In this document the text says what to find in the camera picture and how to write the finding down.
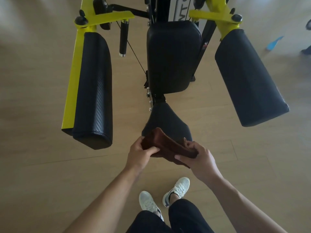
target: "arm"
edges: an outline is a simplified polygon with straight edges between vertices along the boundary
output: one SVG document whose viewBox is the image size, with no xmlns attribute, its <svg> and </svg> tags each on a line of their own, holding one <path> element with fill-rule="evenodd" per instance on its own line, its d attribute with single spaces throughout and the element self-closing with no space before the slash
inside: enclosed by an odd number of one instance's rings
<svg viewBox="0 0 311 233">
<path fill-rule="evenodd" d="M 143 150 L 143 137 L 131 146 L 127 163 L 122 172 L 81 213 L 64 233 L 112 233 L 117 227 L 126 199 L 135 180 L 147 165 L 150 156 L 160 149 Z"/>
<path fill-rule="evenodd" d="M 175 158 L 187 164 L 193 174 L 213 191 L 237 232 L 286 233 L 274 220 L 223 178 L 208 149 L 196 142 L 188 142 L 188 145 L 199 152 L 198 156 L 190 159 L 176 155 Z"/>
</svg>

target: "hand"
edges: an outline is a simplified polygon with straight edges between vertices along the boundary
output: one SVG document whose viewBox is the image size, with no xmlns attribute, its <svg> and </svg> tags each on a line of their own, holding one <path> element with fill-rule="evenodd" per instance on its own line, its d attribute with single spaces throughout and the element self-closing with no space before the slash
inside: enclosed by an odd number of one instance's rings
<svg viewBox="0 0 311 233">
<path fill-rule="evenodd" d="M 127 156 L 127 162 L 125 165 L 125 169 L 134 170 L 137 175 L 139 175 L 142 170 L 146 167 L 150 156 L 154 153 L 160 151 L 157 147 L 151 147 L 149 149 L 142 149 L 142 139 L 144 137 L 139 137 L 133 145 L 131 145 L 130 152 Z"/>
<path fill-rule="evenodd" d="M 210 188 L 216 180 L 223 178 L 217 168 L 214 157 L 208 149 L 195 141 L 188 141 L 187 144 L 189 148 L 196 149 L 199 152 L 197 157 L 191 159 L 185 156 L 176 155 L 175 158 L 184 164 L 187 164 L 197 179 L 204 182 Z"/>
</svg>

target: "black padded roller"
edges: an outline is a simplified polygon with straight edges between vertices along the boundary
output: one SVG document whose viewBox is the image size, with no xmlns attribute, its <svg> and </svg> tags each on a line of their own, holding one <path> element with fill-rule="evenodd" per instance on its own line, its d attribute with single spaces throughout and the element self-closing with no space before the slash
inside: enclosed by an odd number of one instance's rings
<svg viewBox="0 0 311 233">
<path fill-rule="evenodd" d="M 126 56 L 126 47 L 127 47 L 127 36 L 128 36 L 128 26 L 129 21 L 121 21 L 121 31 L 120 31 L 120 50 L 119 55 L 122 57 Z"/>
<path fill-rule="evenodd" d="M 110 52 L 98 33 L 85 33 L 73 138 L 103 149 L 112 144 Z"/>
<path fill-rule="evenodd" d="M 224 37 L 215 60 L 243 127 L 290 110 L 242 29 Z"/>
</svg>

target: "wooden floor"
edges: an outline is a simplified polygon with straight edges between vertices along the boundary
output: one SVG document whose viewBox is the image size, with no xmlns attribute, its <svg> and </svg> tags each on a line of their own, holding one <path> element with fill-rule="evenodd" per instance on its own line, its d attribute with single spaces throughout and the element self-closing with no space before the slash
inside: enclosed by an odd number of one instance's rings
<svg viewBox="0 0 311 233">
<path fill-rule="evenodd" d="M 108 0 L 145 10 L 143 0 Z M 144 72 L 129 49 L 119 57 L 119 27 L 100 33 L 113 65 L 114 143 L 91 150 L 61 131 L 81 0 L 0 0 L 0 229 L 61 232 L 123 168 L 129 146 L 149 117 Z M 167 102 L 188 124 L 194 140 L 211 150 L 223 176 L 289 232 L 311 232 L 311 44 L 305 24 L 309 0 L 230 0 L 242 27 L 291 111 L 243 128 L 214 60 L 215 32 L 196 82 Z M 144 70 L 146 19 L 130 23 L 129 42 Z M 284 35 L 268 53 L 265 46 Z M 134 186 L 117 232 L 140 211 L 138 194 L 149 191 L 163 211 L 164 193 L 182 176 L 215 232 L 234 232 L 212 192 L 191 171 L 151 159 Z"/>
</svg>

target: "gym machine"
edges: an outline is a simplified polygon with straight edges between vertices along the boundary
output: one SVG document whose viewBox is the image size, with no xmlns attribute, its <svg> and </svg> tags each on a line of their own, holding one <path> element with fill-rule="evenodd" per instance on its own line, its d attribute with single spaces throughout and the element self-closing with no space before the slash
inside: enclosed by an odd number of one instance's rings
<svg viewBox="0 0 311 233">
<path fill-rule="evenodd" d="M 130 19 L 147 18 L 145 88 L 152 101 L 142 135 L 160 127 L 171 139 L 192 141 L 188 126 L 166 103 L 165 94 L 185 90 L 216 27 L 221 33 L 215 60 L 244 127 L 255 126 L 289 111 L 289 107 L 264 67 L 244 31 L 242 16 L 229 9 L 228 0 L 193 0 L 190 20 L 169 21 L 172 0 L 144 0 L 147 11 L 82 0 L 75 19 L 76 43 L 72 59 L 62 131 L 92 149 L 112 145 L 112 70 L 108 45 L 96 26 L 109 30 L 120 21 L 121 56 L 126 55 Z M 175 13 L 178 14 L 178 2 Z M 202 34 L 199 20 L 207 20 Z"/>
</svg>

